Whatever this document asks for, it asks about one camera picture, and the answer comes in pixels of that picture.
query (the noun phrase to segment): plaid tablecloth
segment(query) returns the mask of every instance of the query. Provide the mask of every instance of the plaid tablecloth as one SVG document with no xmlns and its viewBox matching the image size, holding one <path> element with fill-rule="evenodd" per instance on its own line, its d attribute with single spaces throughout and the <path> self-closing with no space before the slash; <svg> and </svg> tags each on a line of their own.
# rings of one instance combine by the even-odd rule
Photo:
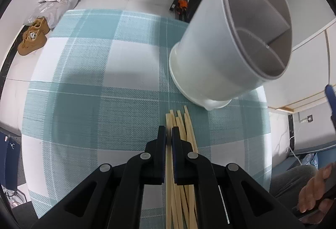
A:
<svg viewBox="0 0 336 229">
<path fill-rule="evenodd" d="M 26 181 L 38 217 L 102 163 L 142 152 L 187 105 L 200 153 L 236 162 L 267 190 L 272 167 L 263 87 L 206 111 L 175 87 L 171 48 L 188 24 L 145 13 L 71 10 L 61 19 L 34 70 L 22 126 Z M 164 186 L 145 186 L 142 228 L 164 228 Z"/>
</svg>

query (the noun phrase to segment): table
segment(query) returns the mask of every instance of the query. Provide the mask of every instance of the table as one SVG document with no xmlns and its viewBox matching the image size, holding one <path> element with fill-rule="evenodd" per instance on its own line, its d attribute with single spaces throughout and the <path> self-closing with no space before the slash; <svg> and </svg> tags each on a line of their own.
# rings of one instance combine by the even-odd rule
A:
<svg viewBox="0 0 336 229">
<path fill-rule="evenodd" d="M 175 87 L 169 51 L 188 24 L 110 9 L 71 10 L 30 81 L 22 123 L 26 181 L 41 217 L 102 163 L 142 152 L 187 105 L 202 155 L 236 162 L 267 190 L 272 146 L 263 87 L 206 111 Z M 145 186 L 141 228 L 164 228 L 164 186 Z"/>
</svg>

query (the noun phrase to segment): silver rivet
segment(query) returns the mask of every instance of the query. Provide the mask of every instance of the silver rivet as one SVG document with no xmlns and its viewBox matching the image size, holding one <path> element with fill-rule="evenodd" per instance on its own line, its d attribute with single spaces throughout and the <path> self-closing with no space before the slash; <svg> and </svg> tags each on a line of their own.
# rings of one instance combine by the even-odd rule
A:
<svg viewBox="0 0 336 229">
<path fill-rule="evenodd" d="M 198 157 L 198 154 L 195 152 L 189 152 L 188 153 L 188 158 L 189 159 L 196 159 Z"/>
<path fill-rule="evenodd" d="M 237 171 L 239 169 L 239 166 L 235 163 L 231 163 L 227 166 L 227 168 L 231 171 Z"/>
<path fill-rule="evenodd" d="M 111 167 L 110 167 L 110 165 L 108 165 L 108 164 L 102 164 L 101 166 L 100 166 L 100 168 L 99 168 L 99 170 L 101 171 L 101 172 L 107 172 L 107 171 L 109 171 L 111 169 Z"/>
<path fill-rule="evenodd" d="M 151 155 L 147 152 L 141 153 L 140 158 L 143 160 L 148 160 L 151 157 Z"/>
</svg>

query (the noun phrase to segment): person's leg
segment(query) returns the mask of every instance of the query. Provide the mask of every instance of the person's leg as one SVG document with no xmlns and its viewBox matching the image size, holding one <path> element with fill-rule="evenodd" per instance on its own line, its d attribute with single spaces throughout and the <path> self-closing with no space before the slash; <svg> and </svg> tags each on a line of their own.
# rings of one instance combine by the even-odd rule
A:
<svg viewBox="0 0 336 229">
<path fill-rule="evenodd" d="M 286 208 L 298 204 L 299 192 L 315 176 L 317 169 L 312 165 L 296 166 L 285 173 L 272 177 L 269 192 Z"/>
</svg>

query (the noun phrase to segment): tan boot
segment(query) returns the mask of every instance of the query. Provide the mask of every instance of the tan boot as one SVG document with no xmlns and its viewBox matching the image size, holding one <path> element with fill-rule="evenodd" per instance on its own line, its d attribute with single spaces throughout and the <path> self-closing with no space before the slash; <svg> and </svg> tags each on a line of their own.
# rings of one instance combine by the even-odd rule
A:
<svg viewBox="0 0 336 229">
<path fill-rule="evenodd" d="M 40 29 L 31 27 L 29 36 L 27 36 L 17 47 L 20 55 L 27 55 L 34 50 L 42 48 L 47 42 L 47 38 Z"/>
<path fill-rule="evenodd" d="M 50 28 L 48 26 L 48 22 L 47 20 L 45 19 L 44 16 L 40 17 L 40 18 L 37 18 L 31 25 L 30 27 L 28 28 L 28 30 L 26 30 L 23 35 L 22 35 L 22 40 L 24 40 L 28 34 L 29 34 L 29 30 L 32 28 L 32 27 L 35 27 L 37 29 L 40 29 L 42 31 L 42 33 L 44 35 L 46 35 L 49 31 L 50 31 Z"/>
</svg>

